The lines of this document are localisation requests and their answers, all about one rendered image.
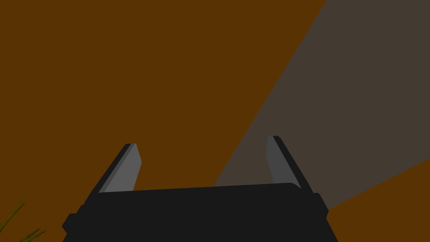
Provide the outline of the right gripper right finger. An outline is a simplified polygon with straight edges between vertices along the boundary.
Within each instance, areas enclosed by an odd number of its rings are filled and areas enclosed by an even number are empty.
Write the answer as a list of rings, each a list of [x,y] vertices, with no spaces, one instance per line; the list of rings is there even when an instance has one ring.
[[[307,193],[313,190],[279,136],[267,138],[266,159],[273,183],[292,183]]]

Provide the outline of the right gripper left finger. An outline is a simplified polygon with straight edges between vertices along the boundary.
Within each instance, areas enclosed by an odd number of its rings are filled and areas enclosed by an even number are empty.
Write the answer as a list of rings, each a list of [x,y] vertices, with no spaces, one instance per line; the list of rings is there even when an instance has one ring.
[[[91,191],[90,197],[104,192],[134,190],[141,165],[137,144],[125,144]]]

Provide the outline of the green plant leaves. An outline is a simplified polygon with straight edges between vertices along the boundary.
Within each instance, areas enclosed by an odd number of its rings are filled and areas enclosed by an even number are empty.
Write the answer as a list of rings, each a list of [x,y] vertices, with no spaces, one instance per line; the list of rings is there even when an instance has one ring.
[[[5,229],[5,227],[15,218],[16,214],[25,205],[24,199],[21,199],[17,205],[6,215],[5,219],[0,223],[0,233]],[[19,242],[33,242],[36,238],[45,234],[47,230],[36,229],[31,233],[23,237]]]

